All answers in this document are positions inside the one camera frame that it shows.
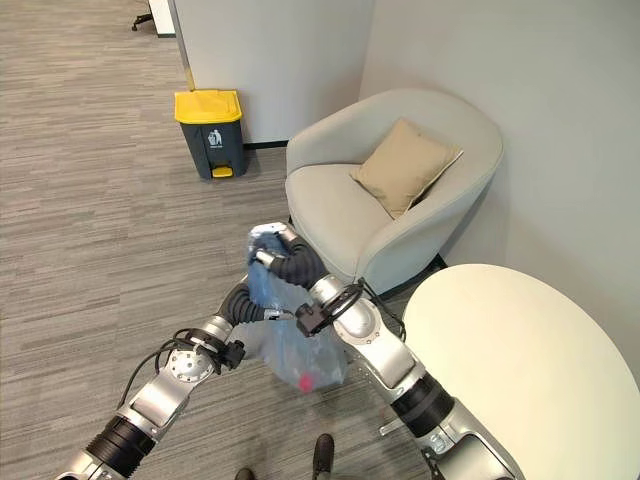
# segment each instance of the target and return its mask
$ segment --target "gray trash bin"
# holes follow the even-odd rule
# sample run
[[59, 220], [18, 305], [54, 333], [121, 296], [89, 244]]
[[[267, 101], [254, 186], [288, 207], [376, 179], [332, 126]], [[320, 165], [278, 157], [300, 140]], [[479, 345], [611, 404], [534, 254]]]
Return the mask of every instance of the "gray trash bin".
[[201, 178], [240, 176], [247, 171], [235, 90], [176, 92], [175, 117]]

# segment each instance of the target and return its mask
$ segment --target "tan pillow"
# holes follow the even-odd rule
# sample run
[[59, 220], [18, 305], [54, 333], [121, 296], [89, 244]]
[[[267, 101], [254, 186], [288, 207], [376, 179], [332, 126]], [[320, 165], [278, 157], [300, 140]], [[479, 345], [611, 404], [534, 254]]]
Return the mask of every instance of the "tan pillow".
[[400, 118], [351, 177], [398, 218], [455, 162], [462, 149], [443, 145]]

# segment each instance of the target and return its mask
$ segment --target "yellow pedal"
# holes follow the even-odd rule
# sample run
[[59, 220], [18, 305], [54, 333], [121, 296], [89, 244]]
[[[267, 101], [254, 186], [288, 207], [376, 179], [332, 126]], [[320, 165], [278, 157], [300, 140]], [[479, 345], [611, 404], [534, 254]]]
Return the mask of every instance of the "yellow pedal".
[[211, 170], [211, 174], [213, 178], [233, 177], [233, 170], [231, 170], [231, 167], [216, 167]]

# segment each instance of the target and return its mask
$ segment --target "blue plastic bag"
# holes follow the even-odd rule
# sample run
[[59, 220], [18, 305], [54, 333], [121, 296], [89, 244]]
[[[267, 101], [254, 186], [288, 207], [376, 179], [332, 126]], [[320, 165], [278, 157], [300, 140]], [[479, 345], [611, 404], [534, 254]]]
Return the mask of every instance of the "blue plastic bag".
[[[312, 303], [302, 287], [294, 286], [270, 273], [259, 262], [251, 261], [255, 243], [273, 252], [286, 254], [272, 233], [249, 237], [249, 292], [251, 300], [265, 308], [295, 312], [303, 303]], [[341, 384], [347, 360], [340, 340], [332, 328], [313, 337], [305, 337], [295, 320], [269, 321], [264, 329], [260, 356], [281, 380], [310, 392], [332, 384]]]

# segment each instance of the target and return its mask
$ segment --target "shoe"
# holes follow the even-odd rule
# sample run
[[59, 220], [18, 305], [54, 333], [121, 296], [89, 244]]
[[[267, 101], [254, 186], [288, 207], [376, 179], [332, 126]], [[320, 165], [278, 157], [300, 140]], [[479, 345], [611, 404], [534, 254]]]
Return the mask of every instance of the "shoe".
[[238, 473], [236, 473], [235, 480], [256, 480], [256, 476], [250, 469], [241, 468], [238, 470]]
[[333, 451], [333, 437], [328, 433], [320, 435], [316, 440], [316, 449], [313, 452], [313, 480], [316, 480], [322, 472], [331, 472]]

